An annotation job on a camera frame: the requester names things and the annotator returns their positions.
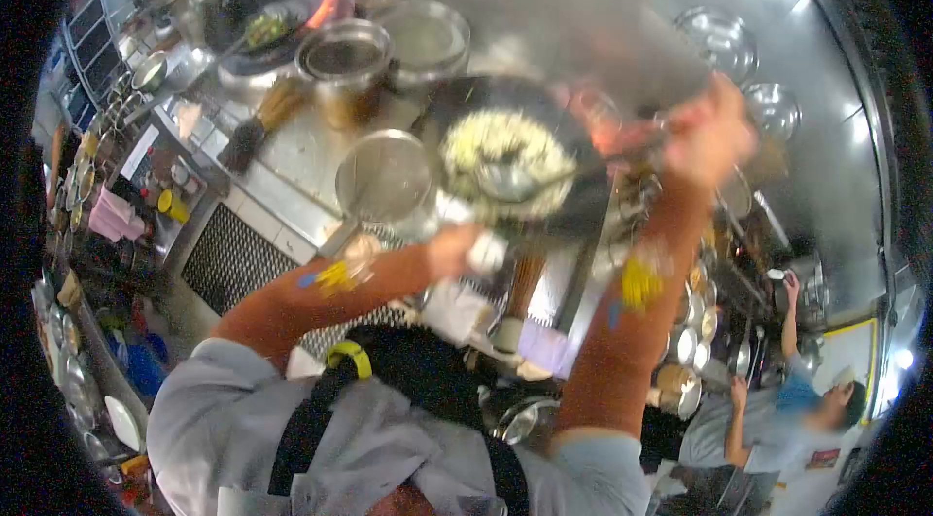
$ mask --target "black apron strap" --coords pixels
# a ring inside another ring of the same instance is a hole
[[[346,339],[360,344],[373,375],[403,393],[412,405],[479,431],[489,452],[496,496],[506,503],[508,516],[529,514],[528,482],[518,455],[505,441],[485,433],[477,388],[460,352],[420,328],[361,326],[350,330]],[[295,474],[308,471],[328,428],[330,406],[356,376],[356,365],[345,358],[337,368],[325,370],[311,395],[297,406],[275,452],[270,495],[289,496]]]
[[[344,386],[356,381],[356,365],[344,359],[334,369],[327,369],[311,390],[311,395],[297,406],[288,419],[286,430],[275,451],[273,473],[269,478],[271,496],[291,496],[295,474],[306,473],[317,446],[330,423],[330,406]]]
[[[528,516],[531,511],[528,496],[528,480],[521,468],[518,455],[503,440],[494,439],[483,433],[489,463],[493,468],[496,496],[506,503],[507,516]]]

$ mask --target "green vegetables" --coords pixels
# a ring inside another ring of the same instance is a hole
[[[279,16],[260,14],[246,28],[246,43],[251,49],[268,44],[288,32],[286,21]]]

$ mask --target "ceiling light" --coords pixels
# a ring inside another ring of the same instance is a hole
[[[902,348],[894,352],[894,363],[903,370],[907,370],[914,364],[914,353],[907,348]]]

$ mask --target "hand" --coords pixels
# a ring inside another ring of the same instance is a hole
[[[703,189],[716,189],[758,146],[742,92],[721,73],[713,73],[706,91],[672,109],[668,122],[668,169]]]
[[[735,408],[744,411],[745,402],[748,400],[748,383],[745,382],[745,379],[733,376],[730,393],[732,395],[732,404],[735,405]]]
[[[427,266],[432,279],[460,277],[469,272],[467,253],[484,230],[470,223],[441,229],[427,242]]]
[[[784,289],[787,289],[787,303],[797,305],[797,296],[800,294],[800,280],[797,274],[789,269],[784,273]]]

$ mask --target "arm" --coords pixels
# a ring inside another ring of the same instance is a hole
[[[670,123],[678,131],[665,150],[663,194],[633,250],[660,247],[664,253],[659,293],[642,309],[622,308],[630,296],[623,295],[621,280],[610,284],[564,388],[554,449],[607,432],[640,439],[651,370],[710,219],[713,190],[755,146],[742,94],[718,74],[704,95],[671,113]]]
[[[46,191],[46,208],[51,209],[55,205],[56,185],[58,184],[58,171],[62,164],[62,142],[64,141],[64,121],[59,123],[55,134],[52,135],[52,166],[50,179],[52,185]]]
[[[732,421],[726,432],[726,461],[736,467],[745,467],[752,450],[742,447],[743,420],[748,386],[744,379],[732,377]]]
[[[428,243],[379,254],[369,266],[373,276],[366,283],[329,296],[317,285],[299,286],[331,265],[315,259],[246,296],[220,319],[211,336],[254,350],[284,373],[292,347],[305,333],[351,320],[444,277],[464,273],[467,252],[481,230],[475,225],[455,227]]]
[[[787,316],[781,328],[781,353],[789,359],[797,354],[797,296],[800,292],[799,279],[790,270],[784,277],[784,288],[787,289]]]

